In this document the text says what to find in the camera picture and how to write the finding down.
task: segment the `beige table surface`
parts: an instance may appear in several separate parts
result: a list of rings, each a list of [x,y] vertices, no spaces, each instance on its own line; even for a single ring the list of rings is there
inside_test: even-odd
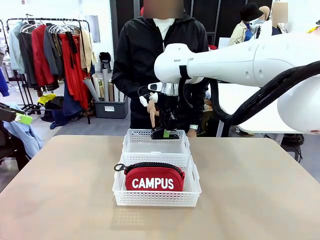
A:
[[[270,139],[191,139],[195,208],[116,206],[122,141],[52,138],[0,193],[0,239],[320,239],[320,185]]]

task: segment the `floor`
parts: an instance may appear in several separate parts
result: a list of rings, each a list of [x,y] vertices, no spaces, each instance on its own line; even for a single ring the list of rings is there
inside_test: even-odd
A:
[[[54,91],[58,96],[63,96],[64,86],[60,86]],[[38,97],[35,91],[30,91],[34,102]],[[16,102],[22,104],[19,91],[14,91],[8,97],[0,96],[1,103]],[[57,127],[50,130],[50,123],[40,119],[41,116],[33,114],[32,126],[42,137],[44,143],[47,143],[53,136],[57,135],[108,135],[124,136],[130,126],[130,113],[125,119],[106,119],[91,118],[91,124],[88,124],[87,118],[83,117],[77,121],[71,122],[63,127]],[[234,129],[230,132],[231,137],[239,137]],[[305,142],[301,146],[303,160],[301,165],[320,183],[320,135],[304,135]],[[18,167],[14,159],[7,158],[0,165],[0,192],[17,175]]]

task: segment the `zipper pull ring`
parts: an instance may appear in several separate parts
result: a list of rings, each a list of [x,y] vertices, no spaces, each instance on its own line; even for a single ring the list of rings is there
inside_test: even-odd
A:
[[[119,163],[119,164],[115,165],[113,169],[114,169],[116,172],[121,172],[121,171],[123,171],[123,170],[126,170],[126,168],[127,168],[127,167],[126,167],[124,164]]]

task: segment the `empty white basket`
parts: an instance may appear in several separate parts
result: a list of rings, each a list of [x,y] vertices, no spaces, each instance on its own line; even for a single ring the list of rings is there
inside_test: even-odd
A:
[[[185,172],[183,191],[127,191],[124,171],[114,174],[113,192],[119,206],[195,207],[201,193],[199,174],[191,155],[169,153],[123,153],[120,164],[167,163]]]
[[[179,139],[153,140],[151,130],[129,129],[123,140],[123,153],[191,154],[185,131],[178,130]]]

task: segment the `plastic container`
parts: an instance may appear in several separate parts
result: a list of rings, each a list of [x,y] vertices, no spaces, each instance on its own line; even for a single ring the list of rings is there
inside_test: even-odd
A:
[[[125,119],[129,111],[127,97],[125,97],[123,102],[95,101],[94,106],[97,118]]]
[[[123,153],[120,164],[168,163],[185,172],[183,191],[127,191],[124,171],[114,174],[112,191],[119,206],[195,207],[201,193],[199,173],[191,155],[168,153]]]
[[[123,140],[123,153],[167,153],[190,155],[190,143],[183,130],[176,131],[179,139],[153,140],[151,130],[129,129]]]

